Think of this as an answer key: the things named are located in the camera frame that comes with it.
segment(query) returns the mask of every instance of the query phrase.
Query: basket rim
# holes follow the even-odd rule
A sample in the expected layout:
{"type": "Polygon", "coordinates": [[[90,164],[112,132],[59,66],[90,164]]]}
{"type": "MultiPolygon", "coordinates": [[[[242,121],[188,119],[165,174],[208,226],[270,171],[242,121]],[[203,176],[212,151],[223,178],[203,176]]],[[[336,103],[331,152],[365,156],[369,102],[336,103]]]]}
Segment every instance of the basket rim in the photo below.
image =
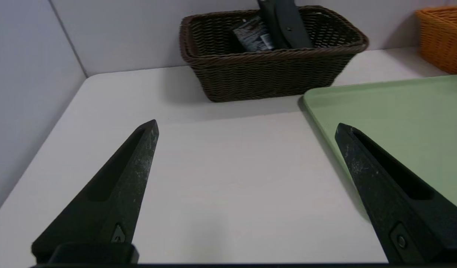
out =
{"type": "Polygon", "coordinates": [[[434,20],[438,23],[441,23],[444,27],[447,27],[449,29],[452,29],[454,31],[457,32],[457,24],[454,23],[454,22],[451,22],[449,20],[445,20],[444,18],[442,17],[439,17],[437,16],[435,13],[435,11],[439,11],[439,10],[456,10],[457,7],[429,7],[427,9],[421,9],[421,10],[417,10],[415,13],[417,14],[417,16],[420,18],[420,19],[424,19],[424,20],[434,20]]]}
{"type": "Polygon", "coordinates": [[[353,42],[351,44],[328,47],[328,48],[300,48],[300,49],[278,49],[274,51],[258,51],[258,52],[244,52],[244,53],[230,53],[230,54],[212,54],[212,55],[203,55],[199,56],[196,54],[196,51],[189,46],[190,40],[190,29],[189,25],[193,20],[196,20],[200,17],[207,16],[217,16],[217,15],[227,15],[227,14],[240,14],[240,13],[256,13],[259,10],[234,10],[229,12],[212,12],[206,14],[197,14],[185,17],[180,26],[179,33],[179,46],[181,51],[182,58],[187,63],[206,63],[210,65],[223,65],[227,63],[235,63],[237,61],[271,61],[276,59],[289,59],[289,58],[312,58],[318,56],[334,56],[342,54],[357,54],[367,49],[369,46],[369,39],[365,36],[356,26],[352,25],[351,22],[346,20],[340,14],[329,10],[328,8],[319,6],[319,5],[308,5],[298,7],[300,10],[323,10],[328,12],[347,27],[353,29],[358,37],[359,41],[353,42]]]}

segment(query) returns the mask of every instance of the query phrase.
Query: wicker basket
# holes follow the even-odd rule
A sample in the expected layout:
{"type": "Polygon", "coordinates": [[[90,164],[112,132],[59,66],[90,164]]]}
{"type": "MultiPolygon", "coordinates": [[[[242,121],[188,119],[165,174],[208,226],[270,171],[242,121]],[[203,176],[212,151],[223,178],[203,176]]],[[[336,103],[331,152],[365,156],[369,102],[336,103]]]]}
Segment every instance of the wicker basket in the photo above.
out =
{"type": "Polygon", "coordinates": [[[418,10],[420,54],[440,70],[457,74],[457,7],[418,10]]]}
{"type": "Polygon", "coordinates": [[[230,32],[257,10],[186,17],[180,28],[182,58],[213,102],[301,95],[330,86],[367,37],[339,14],[321,6],[299,8],[315,48],[244,52],[230,32]]]}

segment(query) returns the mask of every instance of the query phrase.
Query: green tray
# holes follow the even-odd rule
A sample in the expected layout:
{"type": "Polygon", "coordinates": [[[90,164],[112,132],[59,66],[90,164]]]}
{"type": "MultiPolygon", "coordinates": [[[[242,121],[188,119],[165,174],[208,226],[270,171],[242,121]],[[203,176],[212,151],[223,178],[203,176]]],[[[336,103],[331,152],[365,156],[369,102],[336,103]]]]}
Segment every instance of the green tray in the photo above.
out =
{"type": "Polygon", "coordinates": [[[317,88],[305,105],[350,178],[334,134],[368,135],[457,206],[457,75],[317,88]]]}

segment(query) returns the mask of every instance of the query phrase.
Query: white table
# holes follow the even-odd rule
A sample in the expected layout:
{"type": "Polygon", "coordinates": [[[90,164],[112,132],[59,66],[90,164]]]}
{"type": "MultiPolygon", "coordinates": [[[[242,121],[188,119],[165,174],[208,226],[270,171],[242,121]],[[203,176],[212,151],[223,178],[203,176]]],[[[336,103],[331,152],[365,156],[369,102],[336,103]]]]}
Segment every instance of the white table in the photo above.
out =
{"type": "MultiPolygon", "coordinates": [[[[334,85],[444,74],[415,49],[366,51],[334,85]]],[[[31,243],[151,119],[140,262],[386,262],[299,99],[211,103],[188,67],[87,79],[0,209],[0,268],[33,265],[31,243]]]]}

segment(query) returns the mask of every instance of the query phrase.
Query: screw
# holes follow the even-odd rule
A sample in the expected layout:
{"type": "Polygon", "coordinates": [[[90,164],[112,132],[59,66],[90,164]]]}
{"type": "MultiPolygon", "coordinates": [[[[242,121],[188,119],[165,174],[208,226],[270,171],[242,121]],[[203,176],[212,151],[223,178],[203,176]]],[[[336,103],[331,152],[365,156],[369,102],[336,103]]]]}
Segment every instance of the screw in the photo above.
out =
{"type": "Polygon", "coordinates": [[[407,247],[407,241],[401,234],[397,236],[397,243],[399,244],[399,247],[401,247],[401,248],[407,247]]]}

